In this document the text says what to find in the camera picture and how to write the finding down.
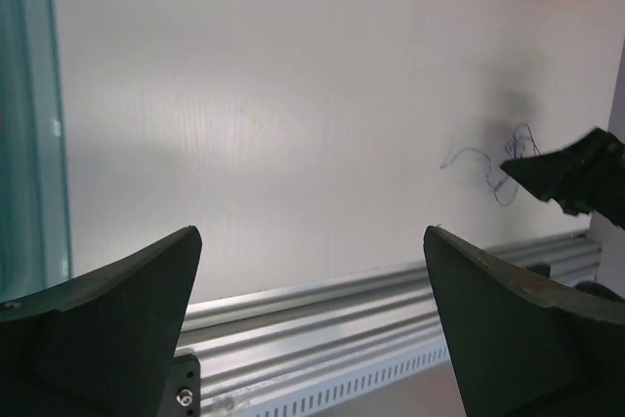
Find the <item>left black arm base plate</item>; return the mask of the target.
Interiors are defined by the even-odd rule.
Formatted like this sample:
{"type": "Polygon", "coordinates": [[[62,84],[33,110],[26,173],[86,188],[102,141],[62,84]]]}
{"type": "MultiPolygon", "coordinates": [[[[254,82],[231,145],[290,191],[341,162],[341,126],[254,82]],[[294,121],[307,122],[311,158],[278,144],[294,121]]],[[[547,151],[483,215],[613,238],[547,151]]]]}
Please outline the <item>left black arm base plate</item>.
{"type": "Polygon", "coordinates": [[[200,412],[200,363],[194,354],[172,359],[158,417],[198,417],[200,412]]]}

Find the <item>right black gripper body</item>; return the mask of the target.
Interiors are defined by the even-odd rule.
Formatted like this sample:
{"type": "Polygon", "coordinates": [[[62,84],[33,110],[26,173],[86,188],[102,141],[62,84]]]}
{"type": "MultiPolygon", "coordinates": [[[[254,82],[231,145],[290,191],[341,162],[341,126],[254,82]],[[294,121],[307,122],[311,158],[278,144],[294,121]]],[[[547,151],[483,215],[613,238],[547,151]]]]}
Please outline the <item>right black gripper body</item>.
{"type": "Polygon", "coordinates": [[[596,212],[624,229],[624,143],[585,136],[562,151],[565,171],[556,200],[568,215],[596,212]]]}

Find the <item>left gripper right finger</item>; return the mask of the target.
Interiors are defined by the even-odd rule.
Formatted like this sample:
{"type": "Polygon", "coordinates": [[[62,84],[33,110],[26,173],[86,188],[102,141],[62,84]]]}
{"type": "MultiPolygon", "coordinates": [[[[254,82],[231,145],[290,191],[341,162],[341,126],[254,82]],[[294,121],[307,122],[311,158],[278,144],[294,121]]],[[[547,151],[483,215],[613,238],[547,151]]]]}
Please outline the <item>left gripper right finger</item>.
{"type": "Polygon", "coordinates": [[[621,416],[624,305],[429,227],[424,254],[469,416],[621,416]]]}

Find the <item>aluminium mounting rail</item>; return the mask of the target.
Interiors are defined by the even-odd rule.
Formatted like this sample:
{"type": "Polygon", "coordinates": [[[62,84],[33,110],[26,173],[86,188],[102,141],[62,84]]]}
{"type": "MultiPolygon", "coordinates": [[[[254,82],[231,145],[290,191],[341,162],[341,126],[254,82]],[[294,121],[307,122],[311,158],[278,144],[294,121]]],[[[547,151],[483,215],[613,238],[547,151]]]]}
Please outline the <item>aluminium mounting rail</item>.
{"type": "Polygon", "coordinates": [[[177,351],[217,397],[367,363],[442,339],[423,259],[187,308],[177,351]]]}

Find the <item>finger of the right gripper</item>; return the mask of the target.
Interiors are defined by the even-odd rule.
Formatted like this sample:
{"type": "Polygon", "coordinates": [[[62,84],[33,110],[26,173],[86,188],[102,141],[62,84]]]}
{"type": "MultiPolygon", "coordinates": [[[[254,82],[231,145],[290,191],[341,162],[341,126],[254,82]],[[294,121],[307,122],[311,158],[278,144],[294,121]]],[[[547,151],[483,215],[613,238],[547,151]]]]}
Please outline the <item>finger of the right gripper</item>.
{"type": "Polygon", "coordinates": [[[610,133],[594,128],[569,146],[508,159],[500,169],[538,200],[581,202],[609,172],[610,133]]]}

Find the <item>teal translucent plastic bin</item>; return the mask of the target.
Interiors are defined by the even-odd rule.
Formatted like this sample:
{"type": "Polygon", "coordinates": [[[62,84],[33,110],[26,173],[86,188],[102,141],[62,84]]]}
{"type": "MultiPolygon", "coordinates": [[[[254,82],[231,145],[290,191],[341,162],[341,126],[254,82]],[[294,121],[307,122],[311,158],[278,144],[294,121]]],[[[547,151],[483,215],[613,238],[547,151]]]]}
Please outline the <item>teal translucent plastic bin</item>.
{"type": "Polygon", "coordinates": [[[1,299],[71,276],[53,0],[1,0],[1,299]]]}

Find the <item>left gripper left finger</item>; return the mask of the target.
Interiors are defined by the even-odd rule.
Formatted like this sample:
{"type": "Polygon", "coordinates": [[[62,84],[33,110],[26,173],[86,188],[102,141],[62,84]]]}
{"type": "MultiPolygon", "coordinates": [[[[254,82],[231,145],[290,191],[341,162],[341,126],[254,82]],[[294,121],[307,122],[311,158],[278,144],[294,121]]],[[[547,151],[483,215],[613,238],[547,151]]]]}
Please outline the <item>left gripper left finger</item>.
{"type": "Polygon", "coordinates": [[[201,248],[186,227],[2,303],[2,415],[157,416],[201,248]]]}

